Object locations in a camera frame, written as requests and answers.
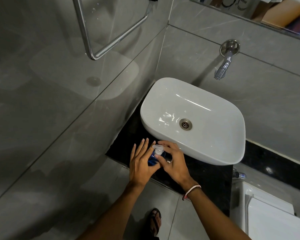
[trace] person's right hand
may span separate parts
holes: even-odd
[[[171,163],[168,163],[162,156],[155,155],[163,169],[176,181],[184,191],[188,191],[192,186],[198,183],[192,179],[189,174],[183,152],[179,149],[176,143],[162,140],[158,141],[167,153],[172,155]]]

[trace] blue bottle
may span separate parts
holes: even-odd
[[[148,159],[149,166],[154,166],[158,163],[158,160],[155,158],[155,155],[161,155],[162,157],[165,157],[166,155],[166,152],[164,151],[164,147],[162,145],[153,145],[152,148],[154,149],[154,151]]]

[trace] person's left hand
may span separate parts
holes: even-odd
[[[156,144],[156,141],[154,141],[147,150],[148,144],[148,138],[146,140],[142,139],[137,150],[137,146],[134,144],[130,156],[130,182],[142,187],[146,185],[152,174],[161,167],[160,163],[154,166],[148,166],[148,159],[154,150],[152,146]]]

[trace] chrome towel bar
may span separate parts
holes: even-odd
[[[123,40],[125,37],[127,37],[132,31],[134,31],[136,28],[138,28],[144,21],[147,20],[151,7],[152,7],[152,1],[149,1],[148,8],[145,12],[145,15],[143,18],[141,18],[139,21],[137,21],[135,24],[133,24],[130,28],[128,28],[126,31],[124,31],[122,34],[120,34],[118,37],[116,37],[114,40],[112,40],[110,43],[108,43],[105,47],[103,47],[101,50],[93,53],[92,47],[91,47],[91,41],[89,39],[88,30],[86,28],[86,23],[84,19],[84,13],[82,10],[82,0],[73,0],[75,12],[77,14],[78,23],[84,43],[84,48],[86,49],[87,55],[91,60],[99,60],[103,55],[105,55],[109,50],[111,50],[116,44],[118,44],[121,40]]]

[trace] hand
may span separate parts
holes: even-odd
[[[148,159],[153,152],[152,146],[156,144],[154,141],[148,148],[149,139],[142,139],[138,149],[136,144],[133,145],[130,156],[130,183],[144,187],[149,181],[152,174],[154,174],[160,167],[160,163],[154,166],[148,166]]]
[[[184,191],[188,191],[192,186],[198,183],[192,179],[189,174],[183,152],[179,149],[176,143],[171,141],[158,141],[167,153],[172,155],[171,163],[168,163],[162,156],[155,155],[163,169],[176,181]]]

